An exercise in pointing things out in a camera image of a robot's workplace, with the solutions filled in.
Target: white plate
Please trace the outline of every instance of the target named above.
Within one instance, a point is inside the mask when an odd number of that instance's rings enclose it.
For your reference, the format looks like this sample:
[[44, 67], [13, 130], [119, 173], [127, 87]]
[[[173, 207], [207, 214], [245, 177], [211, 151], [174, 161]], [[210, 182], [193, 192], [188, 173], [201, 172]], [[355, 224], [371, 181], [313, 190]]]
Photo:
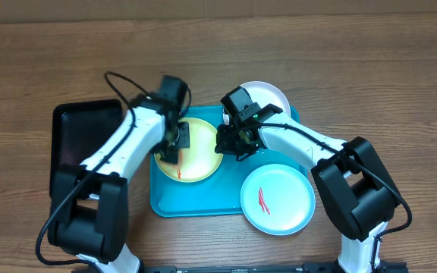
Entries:
[[[257, 102], [261, 108], [271, 103], [281, 108], [288, 116], [291, 116], [288, 99], [278, 87], [261, 81], [242, 83], [241, 86], [247, 90], [252, 101]], [[229, 116], [224, 114], [224, 123], [228, 125], [228, 121]]]
[[247, 220], [267, 234], [284, 236], [303, 229], [315, 212], [315, 193], [298, 170], [281, 164], [257, 168], [241, 190]]

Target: wooden surface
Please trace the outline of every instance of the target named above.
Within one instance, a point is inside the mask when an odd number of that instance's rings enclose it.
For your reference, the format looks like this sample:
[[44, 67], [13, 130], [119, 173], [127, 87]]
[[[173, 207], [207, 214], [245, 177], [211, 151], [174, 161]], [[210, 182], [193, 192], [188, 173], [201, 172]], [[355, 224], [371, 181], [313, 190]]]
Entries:
[[[381, 257], [437, 270], [437, 14], [397, 14], [0, 25], [0, 272], [69, 271], [44, 270], [33, 252], [49, 213], [52, 110], [115, 97], [107, 70], [148, 89], [162, 74], [182, 77], [193, 105], [267, 81], [305, 125], [367, 138], [414, 215], [411, 228], [385, 237]], [[333, 261], [340, 250], [318, 196], [310, 224], [289, 237], [262, 234], [242, 215], [158, 217], [149, 160], [129, 200], [127, 243], [147, 265], [290, 265]], [[390, 226], [404, 221], [398, 209]], [[48, 244], [43, 253], [69, 258]]]
[[0, 23], [437, 12], [437, 0], [0, 0]]

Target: plate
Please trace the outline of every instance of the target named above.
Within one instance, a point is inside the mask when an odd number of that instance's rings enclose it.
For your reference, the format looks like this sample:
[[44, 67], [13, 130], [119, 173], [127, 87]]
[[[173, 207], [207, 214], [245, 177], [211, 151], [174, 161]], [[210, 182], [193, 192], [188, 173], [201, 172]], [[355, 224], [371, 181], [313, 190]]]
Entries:
[[179, 182], [197, 182], [213, 174], [222, 162], [223, 154], [215, 153], [217, 129], [199, 118], [182, 118], [188, 121], [190, 128], [190, 148], [180, 149], [178, 164], [159, 160], [155, 154], [159, 169], [173, 180]]
[[247, 220], [267, 234], [284, 236], [303, 229], [315, 211], [315, 193], [298, 170], [281, 164], [257, 168], [241, 190]]
[[[291, 108], [289, 106], [288, 99], [279, 90], [278, 87], [273, 86], [270, 83], [265, 83], [262, 81], [251, 81], [248, 83], [242, 83], [241, 86], [247, 90], [250, 98], [253, 102], [257, 102], [261, 108], [265, 107], [269, 103], [278, 106], [283, 112], [291, 116]], [[228, 125], [229, 116], [224, 115], [224, 124]]]

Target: light yellow plate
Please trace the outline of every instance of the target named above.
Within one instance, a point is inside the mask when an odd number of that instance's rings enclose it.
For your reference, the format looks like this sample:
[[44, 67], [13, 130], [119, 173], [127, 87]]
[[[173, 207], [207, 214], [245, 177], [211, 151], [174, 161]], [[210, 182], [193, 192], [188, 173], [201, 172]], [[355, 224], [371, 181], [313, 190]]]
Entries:
[[188, 121], [190, 148], [179, 150], [177, 165], [159, 160], [160, 154], [155, 154], [156, 164], [173, 180], [197, 182], [213, 174], [224, 157], [215, 153], [217, 129], [199, 118], [182, 118], [180, 121]]

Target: black cable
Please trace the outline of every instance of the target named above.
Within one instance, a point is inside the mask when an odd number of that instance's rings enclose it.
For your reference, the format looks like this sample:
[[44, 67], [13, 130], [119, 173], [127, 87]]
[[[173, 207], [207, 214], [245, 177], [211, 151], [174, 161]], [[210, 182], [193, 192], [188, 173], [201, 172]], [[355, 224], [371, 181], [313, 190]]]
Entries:
[[119, 141], [118, 144], [116, 144], [116, 146], [114, 146], [114, 148], [112, 148], [111, 152], [109, 152], [109, 154], [107, 154], [106, 156], [104, 156], [101, 160], [101, 162], [99, 162], [99, 164], [97, 164], [96, 167], [94, 167], [87, 175], [86, 177], [84, 177], [73, 189], [72, 191], [64, 198], [64, 200], [60, 203], [60, 205], [57, 206], [57, 208], [53, 211], [53, 213], [50, 215], [50, 217], [48, 218], [48, 220], [46, 220], [45, 224], [43, 225], [41, 231], [38, 234], [38, 237], [36, 238], [36, 245], [35, 245], [35, 254], [36, 257], [38, 258], [38, 260], [43, 263], [44, 265], [73, 265], [73, 264], [85, 264], [91, 267], [96, 268], [98, 271], [102, 272], [100, 270], [100, 268], [91, 261], [87, 261], [87, 260], [81, 260], [81, 259], [73, 259], [73, 260], [67, 260], [67, 261], [49, 261], [47, 259], [45, 259], [42, 256], [41, 253], [41, 246], [42, 246], [42, 241], [43, 241], [43, 237], [45, 236], [46, 231], [49, 229], [49, 225], [55, 220], [56, 215], [61, 211], [61, 209], [65, 206], [65, 204], [67, 204], [69, 202], [69, 200], [73, 199], [82, 189], [83, 187], [90, 181], [90, 178], [92, 178], [96, 172], [118, 151], [118, 149], [122, 146], [122, 144], [126, 141], [126, 139], [130, 136], [130, 134], [132, 133], [133, 129], [134, 129], [134, 124], [136, 123], [136, 114], [134, 113], [134, 110], [131, 108], [129, 101], [122, 95], [122, 93], [114, 86], [114, 84], [112, 84], [112, 82], [110, 81], [110, 79], [108, 78], [109, 75], [115, 76], [115, 77], [119, 77], [122, 80], [126, 80], [129, 83], [132, 83], [133, 85], [135, 85], [135, 87], [137, 87], [138, 89], [140, 89], [141, 91], [143, 91], [145, 94], [149, 94], [143, 87], [141, 87], [139, 84], [135, 83], [134, 81], [132, 81], [131, 79], [122, 76], [120, 74], [117, 74], [115, 72], [106, 72], [104, 73], [104, 78], [105, 81], [107, 82], [107, 84], [112, 88], [112, 90], [114, 90], [114, 92], [119, 96], [119, 98], [121, 98], [121, 100], [123, 101], [123, 103], [127, 106], [127, 109], [130, 110], [130, 114], [132, 117], [132, 122], [131, 125], [129, 126], [129, 130], [126, 132], [126, 134], [122, 137], [122, 139]]
[[[321, 146], [323, 149], [326, 149], [326, 150], [328, 150], [330, 152], [333, 152], [334, 154], [339, 154], [340, 153], [336, 149], [333, 149], [332, 147], [328, 146], [326, 143], [318, 140], [314, 136], [311, 136], [310, 134], [308, 134], [307, 132], [301, 130], [300, 128], [297, 128], [297, 127], [294, 127], [294, 126], [291, 126], [291, 125], [288, 125], [288, 124], [272, 124], [272, 123], [254, 124], [254, 125], [242, 127], [241, 129], [238, 129], [235, 132], [230, 133], [219, 144], [217, 144], [217, 146], [215, 147], [215, 152], [220, 153], [220, 149], [219, 148], [221, 146], [223, 146], [225, 141], [228, 138], [230, 138], [230, 137], [235, 137], [237, 134], [239, 134], [240, 131], [254, 129], [254, 128], [261, 128], [262, 126], [280, 127], [280, 128], [286, 128], [286, 129], [293, 130], [293, 131], [295, 131], [295, 132], [305, 136], [307, 139], [313, 141], [315, 144]], [[377, 245], [379, 244], [379, 241], [381, 240], [381, 237], [386, 235], [386, 234], [391, 234], [391, 233], [402, 231], [402, 230], [408, 228], [410, 226], [410, 224], [412, 223], [412, 221], [413, 221], [413, 213], [410, 210], [410, 207], [407, 204], [406, 200], [404, 200], [404, 198], [402, 198], [402, 196], [400, 194], [398, 194], [396, 191], [394, 191], [392, 188], [390, 188], [390, 186], [387, 185], [387, 183], [384, 182], [382, 179], [380, 179], [380, 177], [376, 176], [374, 173], [369, 171], [367, 168], [365, 168], [360, 163], [356, 162], [351, 157], [345, 156], [345, 158], [347, 158], [347, 160], [349, 160], [352, 164], [354, 164], [361, 171], [363, 171], [364, 173], [368, 174], [371, 178], [374, 178], [375, 180], [380, 182], [389, 192], [391, 192], [391, 194], [397, 200], [399, 200], [399, 202], [402, 204], [402, 206], [404, 207], [404, 209], [406, 210], [406, 213], [407, 213], [407, 220], [406, 220], [406, 222], [403, 225], [400, 225], [398, 227], [393, 227], [393, 228], [388, 229], [386, 231], [379, 232], [377, 235], [374, 236], [372, 258], [371, 258], [371, 261], [370, 261], [370, 264], [371, 264], [371, 267], [372, 267], [372, 273], [373, 273], [373, 272], [375, 272], [375, 269], [376, 269], [376, 267], [375, 267], [375, 259], [376, 259], [376, 254], [377, 254]]]
[[184, 117], [188, 113], [188, 110], [190, 109], [190, 105], [191, 105], [191, 90], [190, 90], [190, 87], [187, 88], [187, 92], [188, 92], [188, 104], [187, 104], [187, 107], [181, 112], [180, 118]]

